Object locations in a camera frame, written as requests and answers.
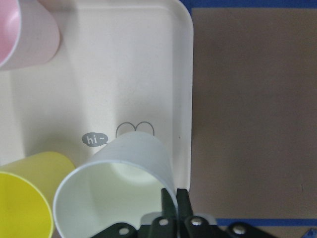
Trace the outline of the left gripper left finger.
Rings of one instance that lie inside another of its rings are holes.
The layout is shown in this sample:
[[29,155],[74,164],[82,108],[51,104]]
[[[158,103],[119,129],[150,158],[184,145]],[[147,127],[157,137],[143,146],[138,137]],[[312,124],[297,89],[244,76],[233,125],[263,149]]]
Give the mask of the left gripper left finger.
[[161,215],[164,218],[176,218],[176,208],[166,188],[161,189]]

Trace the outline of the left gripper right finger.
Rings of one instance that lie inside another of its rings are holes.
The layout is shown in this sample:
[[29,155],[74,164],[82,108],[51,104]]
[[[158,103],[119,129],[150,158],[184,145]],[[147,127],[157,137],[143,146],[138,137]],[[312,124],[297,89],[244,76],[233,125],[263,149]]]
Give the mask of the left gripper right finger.
[[187,189],[178,188],[176,193],[178,202],[178,216],[179,218],[187,218],[193,216],[193,210]]

